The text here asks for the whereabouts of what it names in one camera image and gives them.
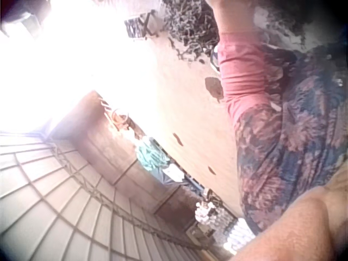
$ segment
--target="pink sleeve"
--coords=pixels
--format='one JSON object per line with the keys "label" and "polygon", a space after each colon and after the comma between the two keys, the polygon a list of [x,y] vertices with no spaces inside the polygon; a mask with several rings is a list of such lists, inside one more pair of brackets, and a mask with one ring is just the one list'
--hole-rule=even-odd
{"label": "pink sleeve", "polygon": [[269,104],[264,85],[264,57],[256,33],[220,34],[221,84],[233,125],[250,107]]}

